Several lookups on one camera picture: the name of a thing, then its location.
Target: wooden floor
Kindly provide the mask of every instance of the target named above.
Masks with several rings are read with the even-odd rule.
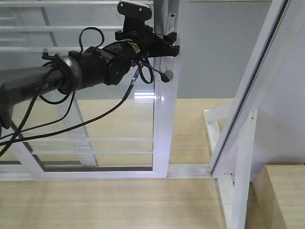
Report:
[[[203,111],[231,101],[177,100],[171,164],[209,163],[211,151]],[[1,160],[13,158],[7,154]],[[112,158],[109,163],[117,161]],[[213,179],[0,182],[0,229],[27,228],[225,229],[226,226],[217,182]],[[266,229],[252,189],[246,228]]]
[[[0,183],[1,229],[224,229],[214,180]]]

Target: wooden surface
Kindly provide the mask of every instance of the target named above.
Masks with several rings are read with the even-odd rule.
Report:
[[[264,215],[258,206],[252,183],[249,187],[245,229],[269,229],[264,223]]]
[[[216,108],[232,100],[177,99],[170,164],[210,162],[211,149],[203,117],[204,110]]]
[[[268,229],[305,228],[305,166],[266,166],[254,181]]]
[[[0,182],[1,229],[224,229],[212,179]]]

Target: white wooden post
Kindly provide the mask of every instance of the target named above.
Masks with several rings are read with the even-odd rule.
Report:
[[[230,228],[232,217],[232,206],[234,196],[234,186],[231,174],[219,175],[217,178],[221,202],[224,210],[224,219],[227,228]]]
[[[244,229],[257,110],[252,110],[238,136],[231,229]]]

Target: gray wall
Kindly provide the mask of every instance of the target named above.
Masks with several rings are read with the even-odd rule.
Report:
[[[233,98],[270,2],[192,2],[178,98]]]

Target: glass pane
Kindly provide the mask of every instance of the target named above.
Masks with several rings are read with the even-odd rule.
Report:
[[[153,164],[153,154],[97,154],[100,166],[146,166]]]
[[[49,7],[45,8],[47,19],[51,26],[82,26],[87,25],[110,25],[123,26],[124,16],[117,12],[116,4],[102,5],[102,6],[63,6],[63,7]],[[41,25],[37,20],[33,20],[36,15],[24,15],[24,9],[19,9],[16,14],[22,14],[27,19],[27,26]],[[148,25],[153,27],[153,19],[148,20]],[[105,43],[107,45],[114,42],[114,31],[118,29],[104,30]],[[78,38],[81,29],[67,29],[56,30],[52,32],[31,32],[28,39],[32,46],[41,47],[77,47],[79,43]],[[101,40],[100,35],[96,31],[86,31],[83,34],[82,41],[84,47],[95,46]],[[59,55],[67,55],[68,51],[65,49]],[[38,66],[45,63],[40,60],[40,53],[9,53],[9,59],[19,60],[14,65],[11,61],[0,63],[2,69],[24,68],[30,66]],[[122,81],[114,86],[107,86],[104,84],[96,85],[94,87],[86,88],[76,93],[77,104],[73,112],[69,114],[64,121],[60,121],[53,125],[33,129],[24,132],[23,136],[33,136],[47,134],[57,130],[65,129],[70,125],[70,121],[74,120],[74,124],[78,124],[80,120],[87,121],[91,118],[99,116],[104,112],[114,107],[124,96],[130,81],[134,75],[136,68],[131,70],[123,77]],[[143,73],[146,78],[149,78],[149,72],[144,69]],[[29,101],[17,104],[14,107],[13,121],[16,126],[22,120]],[[68,108],[69,101],[65,102],[65,107]],[[40,125],[59,119],[65,112],[64,106],[49,105],[38,99],[28,118],[25,128]],[[101,167],[111,166],[151,166],[153,165],[153,107],[154,107],[154,85],[147,85],[139,78],[136,85],[130,94],[127,101],[121,105],[116,111],[89,124],[87,127],[78,128],[67,133],[55,135],[48,139],[37,139],[29,141],[32,154],[45,166],[52,166],[55,164],[61,166],[77,165],[82,166],[78,150],[86,151],[87,154],[81,156],[91,156],[94,151],[103,151],[96,154],[95,158]]]
[[[19,162],[18,159],[15,157],[15,155],[12,153],[10,149],[8,149],[1,157],[0,157],[0,163],[1,162]]]

